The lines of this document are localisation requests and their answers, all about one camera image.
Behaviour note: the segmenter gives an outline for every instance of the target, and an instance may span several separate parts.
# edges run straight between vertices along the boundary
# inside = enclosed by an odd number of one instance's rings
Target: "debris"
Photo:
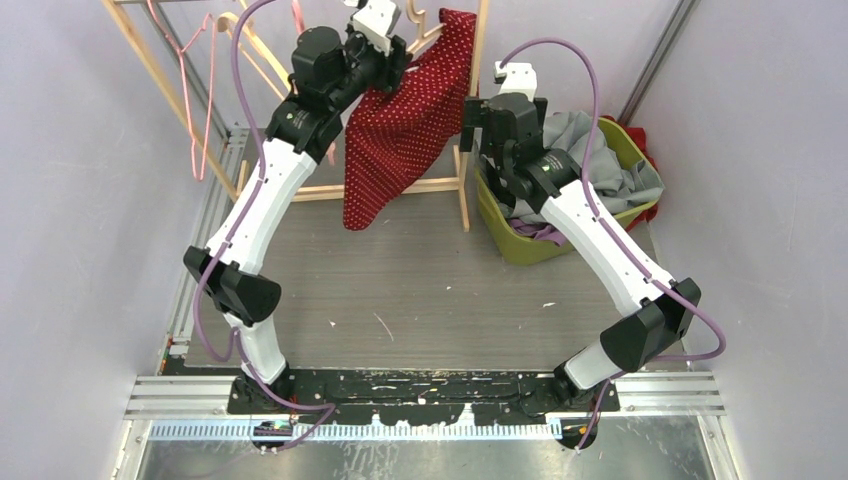
[[[391,331],[391,330],[389,330],[389,327],[386,325],[386,322],[384,322],[384,321],[383,321],[383,319],[382,319],[382,318],[380,318],[380,316],[379,316],[379,315],[377,315],[377,312],[374,312],[374,316],[375,316],[375,317],[377,317],[377,320],[379,320],[379,321],[380,321],[380,323],[382,323],[382,324],[383,324],[383,328],[385,328],[385,329],[386,329],[386,332],[388,332],[388,333],[389,333],[389,337],[390,337],[390,338],[392,339],[392,341],[394,342],[394,341],[395,341],[395,336],[394,336],[394,335],[392,335],[392,331]]]

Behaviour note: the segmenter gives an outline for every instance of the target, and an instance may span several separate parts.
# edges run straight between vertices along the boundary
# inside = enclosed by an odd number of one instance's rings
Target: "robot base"
[[[304,405],[332,402],[335,413],[328,423],[340,425],[371,425],[375,418],[383,425],[408,422],[410,426],[456,423],[460,415],[470,411],[474,424],[533,425],[547,423],[546,414],[592,410],[596,391],[564,404],[554,388],[556,379],[550,372],[492,372],[492,371],[410,371],[410,370],[305,370],[292,369],[280,376],[279,385],[272,388],[290,392],[284,398],[296,399]],[[601,411],[618,411],[617,389],[601,400]],[[291,413],[268,399],[259,386],[244,375],[233,382],[227,411],[241,415]],[[301,413],[298,422],[314,424],[321,416]],[[574,448],[580,440],[573,433],[584,427],[587,418],[562,420],[562,445]],[[265,425],[279,433],[278,428]],[[597,435],[597,426],[583,448]],[[257,444],[273,448],[281,443]]]
[[[277,380],[268,385],[268,388],[280,398],[292,399],[294,394],[294,377],[292,370],[286,365],[283,373]],[[253,415],[262,413],[288,413],[285,407],[269,398],[256,383],[243,371],[239,373],[233,386],[230,388],[230,401],[227,405],[227,413],[230,415]]]

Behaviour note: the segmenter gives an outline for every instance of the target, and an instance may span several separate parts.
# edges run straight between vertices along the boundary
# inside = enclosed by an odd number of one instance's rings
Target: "purple cloth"
[[[519,218],[510,218],[507,222],[515,230],[515,233],[522,237],[530,237],[533,240],[550,240],[557,247],[565,245],[568,241],[565,235],[550,223],[524,223]]]

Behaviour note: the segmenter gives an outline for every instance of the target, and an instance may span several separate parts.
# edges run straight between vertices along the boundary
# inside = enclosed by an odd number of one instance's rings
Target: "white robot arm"
[[[498,180],[504,181],[510,195],[525,200],[566,236],[603,282],[622,315],[598,340],[554,369],[554,390],[568,402],[584,397],[619,372],[635,372],[685,335],[692,313],[653,282],[694,305],[701,292],[691,279],[675,281],[645,255],[604,207],[594,188],[584,189],[580,166],[567,152],[543,146],[547,100],[535,96],[532,66],[496,63],[495,80],[501,84],[498,95],[466,100],[460,149],[470,151],[475,129],[482,129],[480,151],[494,163]],[[647,275],[634,266],[622,246],[645,266]]]
[[[265,170],[253,170],[247,188],[224,224],[206,244],[189,247],[184,263],[200,279],[211,253],[227,245],[205,285],[240,341],[261,381],[286,398],[288,364],[280,352],[272,313],[280,286],[259,272],[271,237],[297,190],[315,171],[341,132],[340,115],[369,87],[391,92],[409,63],[406,44],[389,37],[399,10],[389,0],[371,0],[351,17],[348,38],[328,27],[305,31],[292,54],[291,93],[274,112],[263,143]],[[236,219],[241,223],[235,235]],[[247,378],[252,375],[245,364]]]

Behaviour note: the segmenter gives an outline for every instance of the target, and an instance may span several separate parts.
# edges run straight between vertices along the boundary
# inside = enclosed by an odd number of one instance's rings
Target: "polka dot fabric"
[[[442,34],[410,63],[398,91],[369,90],[350,117],[343,218],[348,230],[371,225],[462,128],[477,15],[443,8],[439,20]]]

